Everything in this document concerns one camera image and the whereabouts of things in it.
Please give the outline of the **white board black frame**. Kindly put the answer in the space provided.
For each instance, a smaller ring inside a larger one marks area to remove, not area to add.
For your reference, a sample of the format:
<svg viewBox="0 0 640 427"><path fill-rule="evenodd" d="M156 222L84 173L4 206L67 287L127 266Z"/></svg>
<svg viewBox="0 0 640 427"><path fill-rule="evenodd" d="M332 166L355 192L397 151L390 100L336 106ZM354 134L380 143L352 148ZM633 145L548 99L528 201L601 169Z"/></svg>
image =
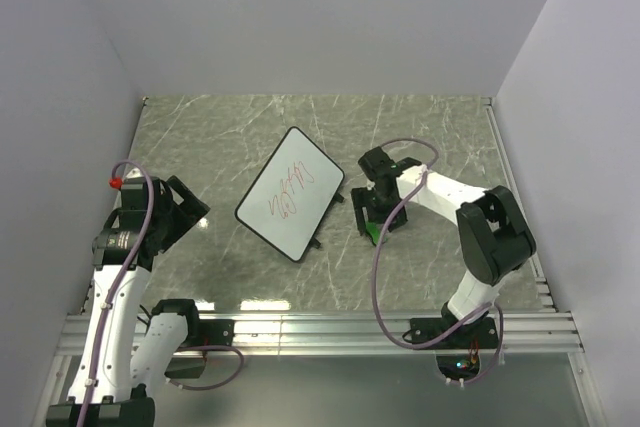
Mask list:
<svg viewBox="0 0 640 427"><path fill-rule="evenodd" d="M331 205L344 170L300 128L289 128L235 208L234 216L292 262L300 262Z"/></svg>

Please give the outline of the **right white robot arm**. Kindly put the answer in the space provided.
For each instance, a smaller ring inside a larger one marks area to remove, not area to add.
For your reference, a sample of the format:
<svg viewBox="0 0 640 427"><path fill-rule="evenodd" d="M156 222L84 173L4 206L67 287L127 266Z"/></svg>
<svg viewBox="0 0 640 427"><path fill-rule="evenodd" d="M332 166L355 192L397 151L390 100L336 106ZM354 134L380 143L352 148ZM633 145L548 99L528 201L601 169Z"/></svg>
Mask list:
<svg viewBox="0 0 640 427"><path fill-rule="evenodd" d="M352 189L351 199L359 233L375 246L375 263L386 235L407 223L409 203L457 228L466 272L444 305L441 333L452 346L466 345L504 279L537 250L514 194L502 185L484 189L461 183L410 157L396 162L380 148L364 154L358 165L369 184Z"/></svg>

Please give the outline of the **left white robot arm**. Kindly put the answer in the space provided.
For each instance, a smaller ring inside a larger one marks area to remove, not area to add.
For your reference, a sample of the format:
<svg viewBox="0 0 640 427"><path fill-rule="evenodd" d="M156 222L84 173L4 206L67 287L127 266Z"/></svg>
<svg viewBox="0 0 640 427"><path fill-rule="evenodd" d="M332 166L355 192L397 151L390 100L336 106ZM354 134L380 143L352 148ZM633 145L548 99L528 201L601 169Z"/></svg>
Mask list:
<svg viewBox="0 0 640 427"><path fill-rule="evenodd" d="M48 426L151 426L154 393L173 354L196 346L203 326L192 299L165 299L134 341L155 257L209 211L176 176L113 178L121 194L94 239L93 306L78 373L66 400L49 407Z"/></svg>

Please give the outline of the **green whiteboard eraser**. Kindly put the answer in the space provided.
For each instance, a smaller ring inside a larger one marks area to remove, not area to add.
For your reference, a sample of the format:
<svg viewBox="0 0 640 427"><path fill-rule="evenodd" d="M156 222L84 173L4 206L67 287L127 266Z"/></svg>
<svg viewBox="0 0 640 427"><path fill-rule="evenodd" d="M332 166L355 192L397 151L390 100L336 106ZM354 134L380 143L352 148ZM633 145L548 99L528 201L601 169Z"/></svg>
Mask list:
<svg viewBox="0 0 640 427"><path fill-rule="evenodd" d="M380 242L379 226L373 222L365 222L365 236L371 241L373 246L377 246Z"/></svg>

